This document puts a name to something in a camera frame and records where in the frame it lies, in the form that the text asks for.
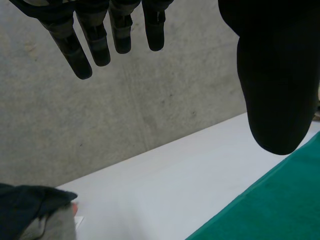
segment green mat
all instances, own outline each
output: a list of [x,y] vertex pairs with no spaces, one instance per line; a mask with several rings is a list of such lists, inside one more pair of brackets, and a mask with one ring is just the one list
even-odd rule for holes
[[187,240],[320,240],[320,132]]

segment gray fabric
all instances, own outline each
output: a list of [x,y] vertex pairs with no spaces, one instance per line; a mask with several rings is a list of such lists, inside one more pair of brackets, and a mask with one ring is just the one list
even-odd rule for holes
[[46,221],[40,240],[76,240],[76,226],[72,205],[59,208]]
[[36,218],[31,224],[24,230],[19,240],[35,240],[41,237],[45,232],[47,216],[42,218]]

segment gray concrete wall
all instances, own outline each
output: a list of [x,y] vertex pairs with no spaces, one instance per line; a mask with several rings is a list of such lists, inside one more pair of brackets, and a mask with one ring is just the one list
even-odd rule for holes
[[141,6],[132,50],[74,76],[49,33],[0,1],[0,182],[57,186],[245,112],[237,36],[216,0],[175,0],[165,47],[148,48]]

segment paper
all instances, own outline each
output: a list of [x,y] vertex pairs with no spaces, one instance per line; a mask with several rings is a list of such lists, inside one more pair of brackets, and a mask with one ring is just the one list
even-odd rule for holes
[[75,223],[75,229],[77,230],[78,227],[80,226],[82,220],[84,219],[83,216],[75,216],[74,217],[74,223]]

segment white tabletop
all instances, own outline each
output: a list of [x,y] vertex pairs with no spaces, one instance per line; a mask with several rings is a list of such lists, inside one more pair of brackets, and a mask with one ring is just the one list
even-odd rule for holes
[[242,114],[59,188],[78,194],[78,240],[183,240],[284,158]]

